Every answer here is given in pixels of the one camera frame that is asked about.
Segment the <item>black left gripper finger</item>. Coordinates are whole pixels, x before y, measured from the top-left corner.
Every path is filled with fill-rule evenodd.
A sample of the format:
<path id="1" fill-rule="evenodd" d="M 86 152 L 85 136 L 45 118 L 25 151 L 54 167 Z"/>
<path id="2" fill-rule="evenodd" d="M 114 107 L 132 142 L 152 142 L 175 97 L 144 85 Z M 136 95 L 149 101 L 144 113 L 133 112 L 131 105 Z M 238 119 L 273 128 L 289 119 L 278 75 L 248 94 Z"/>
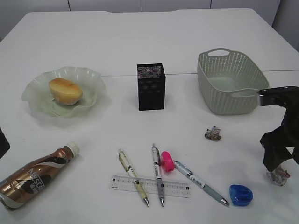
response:
<path id="1" fill-rule="evenodd" d="M 2 158 L 9 149 L 10 144 L 0 128 L 0 158 Z"/>

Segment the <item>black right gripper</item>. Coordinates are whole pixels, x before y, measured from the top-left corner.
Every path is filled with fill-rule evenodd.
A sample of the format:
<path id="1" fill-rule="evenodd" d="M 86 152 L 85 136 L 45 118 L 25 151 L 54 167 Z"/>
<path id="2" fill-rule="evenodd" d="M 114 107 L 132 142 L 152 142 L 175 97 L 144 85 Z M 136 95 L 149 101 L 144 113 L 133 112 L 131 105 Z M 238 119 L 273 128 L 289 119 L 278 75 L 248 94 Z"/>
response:
<path id="1" fill-rule="evenodd" d="M 299 162 L 299 88 L 285 86 L 259 90 L 259 106 L 278 105 L 285 107 L 283 127 L 265 133 L 260 143 L 264 147 L 263 164 L 268 171 L 274 171 L 286 160 Z M 291 154 L 287 147 L 293 147 Z"/>

